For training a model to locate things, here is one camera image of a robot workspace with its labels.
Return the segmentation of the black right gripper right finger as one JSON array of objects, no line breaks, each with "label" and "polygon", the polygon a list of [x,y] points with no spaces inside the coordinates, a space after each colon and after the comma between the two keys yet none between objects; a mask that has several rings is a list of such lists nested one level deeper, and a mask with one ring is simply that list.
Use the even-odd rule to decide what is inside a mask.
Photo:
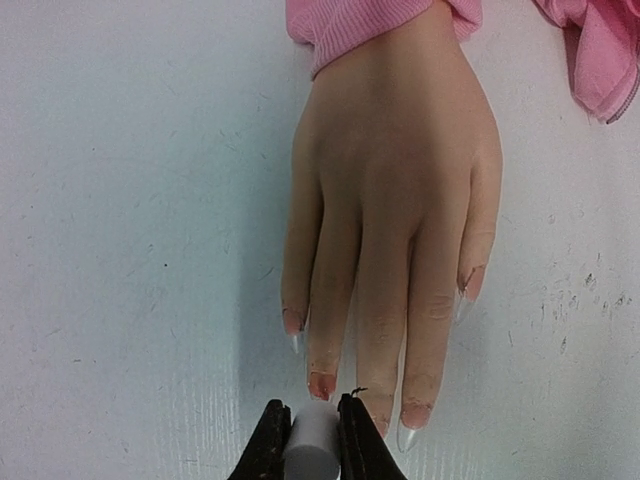
[{"label": "black right gripper right finger", "polygon": [[356,388],[338,404],[340,478],[342,480],[406,480],[387,448]]}]

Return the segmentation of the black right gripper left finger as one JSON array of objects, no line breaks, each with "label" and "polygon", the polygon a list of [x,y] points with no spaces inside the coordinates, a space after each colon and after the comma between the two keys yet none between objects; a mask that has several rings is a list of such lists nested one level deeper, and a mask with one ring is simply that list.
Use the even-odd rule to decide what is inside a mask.
[{"label": "black right gripper left finger", "polygon": [[270,400],[229,480],[283,480],[284,450],[292,428],[291,410]]}]

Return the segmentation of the white nail polish cap brush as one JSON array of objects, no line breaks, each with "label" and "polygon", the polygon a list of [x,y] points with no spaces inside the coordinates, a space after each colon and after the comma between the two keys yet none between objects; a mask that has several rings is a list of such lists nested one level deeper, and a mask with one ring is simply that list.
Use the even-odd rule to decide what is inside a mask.
[{"label": "white nail polish cap brush", "polygon": [[340,473],[339,416],[334,404],[311,400],[295,415],[283,452],[284,478],[334,480]]}]

